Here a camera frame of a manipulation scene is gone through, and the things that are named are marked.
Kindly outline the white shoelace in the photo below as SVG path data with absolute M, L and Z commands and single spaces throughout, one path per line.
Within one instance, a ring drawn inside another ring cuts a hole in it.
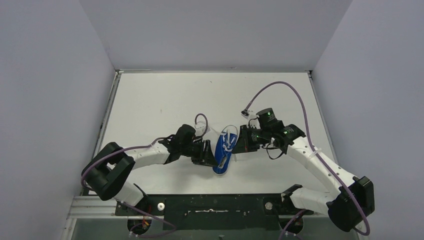
M 231 158 L 232 149 L 234 148 L 237 142 L 237 138 L 237 134 L 231 133 L 228 130 L 222 131 L 220 133 L 220 143 L 218 144 L 218 146 L 220 147 L 222 165 Z

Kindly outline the blue canvas sneaker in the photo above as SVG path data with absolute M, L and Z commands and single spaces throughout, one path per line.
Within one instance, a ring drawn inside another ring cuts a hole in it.
M 212 168 L 217 175 L 224 175 L 231 162 L 232 152 L 239 138 L 239 129 L 235 125 L 227 125 L 218 133 L 214 157 L 217 166 Z

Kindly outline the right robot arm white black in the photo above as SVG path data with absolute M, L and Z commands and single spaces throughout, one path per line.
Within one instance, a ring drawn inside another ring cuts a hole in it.
M 272 108 L 256 114 L 243 110 L 247 124 L 241 125 L 233 154 L 256 152 L 260 147 L 281 150 L 300 163 L 325 187 L 324 192 L 295 184 L 281 194 L 281 207 L 289 213 L 305 209 L 328 216 L 344 232 L 354 229 L 375 211 L 374 184 L 341 168 L 309 143 L 308 135 L 294 124 L 283 124 Z

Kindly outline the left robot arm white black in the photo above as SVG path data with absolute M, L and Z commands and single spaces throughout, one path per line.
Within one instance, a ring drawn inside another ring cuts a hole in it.
M 175 134 L 158 137 L 149 145 L 123 148 L 116 142 L 108 143 L 82 170 L 81 184 L 101 200 L 115 199 L 140 214 L 147 209 L 148 199 L 127 180 L 130 173 L 150 165 L 170 164 L 181 156 L 195 165 L 218 166 L 210 140 L 196 136 L 194 127 L 183 124 Z

